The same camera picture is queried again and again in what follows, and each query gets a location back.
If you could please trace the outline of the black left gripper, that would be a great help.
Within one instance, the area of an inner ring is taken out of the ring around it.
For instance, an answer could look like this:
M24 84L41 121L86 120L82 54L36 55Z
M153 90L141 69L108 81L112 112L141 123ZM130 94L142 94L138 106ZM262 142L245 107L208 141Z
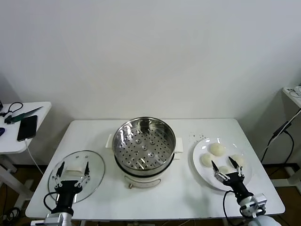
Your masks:
M72 209L72 205L75 195L79 194L82 191L82 188L90 181L89 162L86 163L84 176L82 176L79 181L67 180L61 182L64 165L65 161L61 162L56 173L51 176L52 180L55 182L55 191L59 195L55 212L73 214L74 211Z

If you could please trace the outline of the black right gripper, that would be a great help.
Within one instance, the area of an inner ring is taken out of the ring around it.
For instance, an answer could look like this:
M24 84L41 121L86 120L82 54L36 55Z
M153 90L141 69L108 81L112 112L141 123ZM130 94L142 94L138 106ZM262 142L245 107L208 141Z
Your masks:
M253 196L253 193L249 192L246 186L244 185L244 174L243 174L243 167L240 166L234 159L229 157L229 160L232 166L237 170L237 172L233 172L230 174L223 174L219 171L218 167L211 161L213 170L214 170L214 177L222 182L225 186L229 186L232 188L237 201L242 201L243 199Z

